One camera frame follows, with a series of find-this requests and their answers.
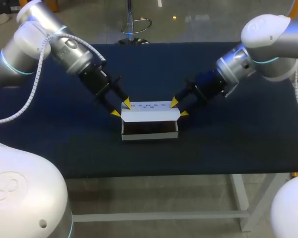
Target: robot logo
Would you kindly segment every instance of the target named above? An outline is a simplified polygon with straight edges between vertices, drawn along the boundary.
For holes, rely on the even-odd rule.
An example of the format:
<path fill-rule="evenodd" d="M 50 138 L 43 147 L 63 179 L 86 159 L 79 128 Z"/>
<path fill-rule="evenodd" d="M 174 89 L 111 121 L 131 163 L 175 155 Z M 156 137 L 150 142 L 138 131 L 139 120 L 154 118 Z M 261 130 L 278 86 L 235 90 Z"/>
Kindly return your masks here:
<path fill-rule="evenodd" d="M 0 208 L 16 206 L 26 197 L 27 180 L 16 172 L 0 173 Z"/>
<path fill-rule="evenodd" d="M 248 23 L 247 30 L 249 32 L 257 31 L 258 29 L 263 28 L 265 24 L 266 24 L 266 19 L 262 16 L 258 16 Z"/>

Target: table leg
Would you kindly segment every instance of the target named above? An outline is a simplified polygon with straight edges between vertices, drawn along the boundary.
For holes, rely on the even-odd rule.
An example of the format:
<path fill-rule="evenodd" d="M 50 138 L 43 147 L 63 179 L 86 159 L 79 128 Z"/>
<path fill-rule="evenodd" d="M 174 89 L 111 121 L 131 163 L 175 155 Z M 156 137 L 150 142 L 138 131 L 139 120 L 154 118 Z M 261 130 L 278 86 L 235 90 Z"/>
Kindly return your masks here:
<path fill-rule="evenodd" d="M 230 175 L 230 179 L 233 186 L 237 208 L 240 211 L 246 211 L 249 207 L 249 203 L 242 175 Z"/>
<path fill-rule="evenodd" d="M 249 217 L 242 218 L 240 221 L 241 230 L 250 232 L 254 229 L 259 219 L 271 205 L 274 196 L 289 177 L 289 173 L 267 174 L 252 203 L 247 209 Z"/>

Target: stool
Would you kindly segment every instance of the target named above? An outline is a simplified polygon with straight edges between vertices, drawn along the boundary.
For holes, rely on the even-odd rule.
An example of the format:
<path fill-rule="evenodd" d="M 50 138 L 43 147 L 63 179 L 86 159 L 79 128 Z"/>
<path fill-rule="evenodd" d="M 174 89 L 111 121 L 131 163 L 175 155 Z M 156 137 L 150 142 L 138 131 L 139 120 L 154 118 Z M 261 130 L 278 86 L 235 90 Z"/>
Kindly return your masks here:
<path fill-rule="evenodd" d="M 148 18 L 142 18 L 139 20 L 134 20 L 133 18 L 133 8 L 132 0 L 126 0 L 126 10 L 127 10 L 127 24 L 121 29 L 121 32 L 128 35 L 128 38 L 118 41 L 121 45 L 134 45 L 134 44 L 148 44 L 149 42 L 144 39 L 139 39 L 134 37 L 135 34 L 146 31 L 152 25 L 152 21 Z M 134 32 L 134 23 L 139 21 L 147 21 L 149 25 L 140 31 Z"/>

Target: white cable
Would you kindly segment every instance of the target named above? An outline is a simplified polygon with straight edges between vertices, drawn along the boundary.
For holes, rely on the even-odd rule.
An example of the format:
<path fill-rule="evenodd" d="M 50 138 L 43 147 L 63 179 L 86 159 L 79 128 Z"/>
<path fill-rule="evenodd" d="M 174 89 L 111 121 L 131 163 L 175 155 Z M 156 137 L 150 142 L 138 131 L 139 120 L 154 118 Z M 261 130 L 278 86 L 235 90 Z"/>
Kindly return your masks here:
<path fill-rule="evenodd" d="M 93 46 L 91 46 L 89 43 L 87 43 L 86 41 L 84 41 L 84 40 L 82 40 L 82 39 L 80 39 L 76 36 L 69 35 L 69 34 L 55 34 L 55 35 L 52 35 L 52 36 L 48 36 L 47 38 L 44 39 L 44 41 L 42 43 L 42 46 L 41 46 L 41 52 L 40 52 L 38 68 L 36 70 L 36 75 L 35 75 L 35 78 L 34 78 L 33 87 L 32 87 L 32 90 L 31 90 L 31 93 L 30 93 L 30 96 L 29 96 L 28 100 L 26 101 L 24 106 L 18 112 L 16 112 L 15 114 L 13 114 L 12 116 L 10 116 L 8 118 L 0 119 L 0 124 L 1 123 L 6 123 L 6 122 L 9 122 L 9 121 L 12 121 L 12 120 L 16 119 L 21 114 L 23 114 L 25 112 L 25 110 L 27 110 L 27 108 L 30 106 L 30 104 L 33 100 L 33 97 L 35 95 L 35 92 L 36 92 L 36 89 L 37 89 L 37 86 L 38 86 L 38 83 L 39 83 L 40 75 L 41 75 L 41 69 L 42 69 L 42 64 L 43 64 L 43 59 L 44 59 L 44 49 L 45 49 L 46 43 L 50 39 L 52 39 L 53 37 L 70 38 L 72 40 L 75 40 L 78 43 L 80 43 L 80 44 L 86 46 L 87 48 L 89 48 L 91 51 L 93 51 L 100 58 L 101 61 L 106 61 L 105 58 Z"/>
<path fill-rule="evenodd" d="M 298 104 L 298 69 L 295 72 L 294 88 L 295 88 L 295 97 Z"/>

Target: metal table frame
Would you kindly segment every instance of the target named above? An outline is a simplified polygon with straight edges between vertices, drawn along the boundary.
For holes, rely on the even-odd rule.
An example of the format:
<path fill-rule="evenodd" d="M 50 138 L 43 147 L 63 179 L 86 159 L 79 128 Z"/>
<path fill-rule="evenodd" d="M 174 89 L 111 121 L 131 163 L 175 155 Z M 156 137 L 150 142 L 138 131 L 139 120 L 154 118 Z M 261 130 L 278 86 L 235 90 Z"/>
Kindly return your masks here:
<path fill-rule="evenodd" d="M 241 175 L 231 175 L 231 183 L 238 207 L 236 211 L 154 212 L 73 215 L 74 222 L 139 221 L 173 219 L 240 218 L 242 232 L 254 229 L 267 211 L 274 196 L 289 177 L 289 173 L 267 174 L 251 204 L 248 202 Z"/>

